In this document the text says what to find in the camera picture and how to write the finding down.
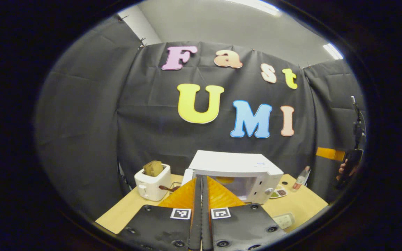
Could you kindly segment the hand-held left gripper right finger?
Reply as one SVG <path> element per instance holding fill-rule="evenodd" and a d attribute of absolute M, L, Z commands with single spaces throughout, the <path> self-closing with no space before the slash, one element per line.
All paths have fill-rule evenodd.
<path fill-rule="evenodd" d="M 221 198 L 214 207 L 213 195 L 222 185 L 202 176 L 202 249 L 204 251 L 251 251 L 270 246 L 286 231 L 263 209 L 251 203 L 233 206 Z"/>

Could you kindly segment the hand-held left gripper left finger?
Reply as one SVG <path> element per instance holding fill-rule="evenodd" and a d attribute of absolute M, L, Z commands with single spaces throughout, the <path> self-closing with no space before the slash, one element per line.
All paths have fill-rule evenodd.
<path fill-rule="evenodd" d="M 188 191 L 169 206 L 144 205 L 118 237 L 137 251 L 199 251 L 202 229 L 202 177 L 175 191 Z"/>

